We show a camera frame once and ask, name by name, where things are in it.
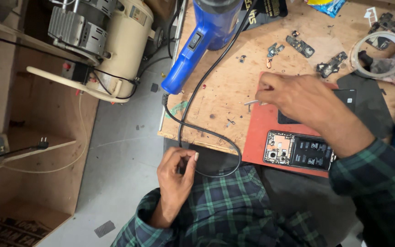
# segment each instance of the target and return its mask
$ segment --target cardboard box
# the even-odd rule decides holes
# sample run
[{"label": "cardboard box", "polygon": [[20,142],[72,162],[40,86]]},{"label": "cardboard box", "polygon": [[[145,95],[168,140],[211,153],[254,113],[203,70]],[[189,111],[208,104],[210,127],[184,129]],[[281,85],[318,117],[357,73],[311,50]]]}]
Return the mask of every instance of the cardboard box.
[{"label": "cardboard box", "polygon": [[144,3],[149,6],[153,15],[158,15],[167,21],[174,10],[176,2],[175,0],[145,0]]}]

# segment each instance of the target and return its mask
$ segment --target plaid shirt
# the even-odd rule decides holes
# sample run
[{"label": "plaid shirt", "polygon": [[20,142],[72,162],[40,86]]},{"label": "plaid shirt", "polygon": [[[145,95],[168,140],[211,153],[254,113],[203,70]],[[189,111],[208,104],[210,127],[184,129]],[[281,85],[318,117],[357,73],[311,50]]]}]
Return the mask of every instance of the plaid shirt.
[{"label": "plaid shirt", "polygon": [[[374,141],[334,162],[330,182],[337,194],[353,198],[369,246],[395,246],[395,149]],[[243,166],[228,177],[196,176],[188,200],[167,229],[146,224],[159,198],[157,188],[141,200],[112,247],[326,246],[312,227],[310,212],[283,217],[269,209],[253,166]]]}]

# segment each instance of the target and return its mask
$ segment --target green plaid sleeve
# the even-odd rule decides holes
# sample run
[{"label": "green plaid sleeve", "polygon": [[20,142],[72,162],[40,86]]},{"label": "green plaid sleeve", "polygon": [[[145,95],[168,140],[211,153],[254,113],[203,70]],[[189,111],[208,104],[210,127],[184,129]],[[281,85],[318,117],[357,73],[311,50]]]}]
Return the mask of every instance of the green plaid sleeve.
[{"label": "green plaid sleeve", "polygon": [[395,246],[395,149],[376,139],[366,149],[335,161],[332,189],[351,196],[368,246]]},{"label": "green plaid sleeve", "polygon": [[143,197],[135,215],[120,230],[111,247],[163,246],[173,240],[173,230],[153,228],[145,222],[150,219],[161,194],[159,188]]}]

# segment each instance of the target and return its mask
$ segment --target plastic bag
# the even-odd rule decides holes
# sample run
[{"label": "plastic bag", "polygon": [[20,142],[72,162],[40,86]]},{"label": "plastic bag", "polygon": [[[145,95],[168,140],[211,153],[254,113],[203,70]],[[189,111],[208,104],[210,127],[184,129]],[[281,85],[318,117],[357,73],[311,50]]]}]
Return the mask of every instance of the plastic bag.
[{"label": "plastic bag", "polygon": [[305,3],[333,18],[336,17],[345,0],[304,0]]}]

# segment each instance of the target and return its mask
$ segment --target black pants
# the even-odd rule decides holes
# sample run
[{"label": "black pants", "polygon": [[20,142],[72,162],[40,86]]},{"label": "black pants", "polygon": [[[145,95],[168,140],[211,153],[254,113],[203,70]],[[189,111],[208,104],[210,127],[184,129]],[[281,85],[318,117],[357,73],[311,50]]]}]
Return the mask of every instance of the black pants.
[{"label": "black pants", "polygon": [[[178,141],[164,138],[164,151],[178,146]],[[183,143],[183,148],[199,152],[196,169],[211,174],[234,167],[238,156]],[[270,198],[272,209],[282,215],[296,211],[311,211],[318,232],[329,246],[340,244],[358,222],[356,208],[350,197],[336,195],[327,178],[294,173],[255,164],[259,177]]]}]

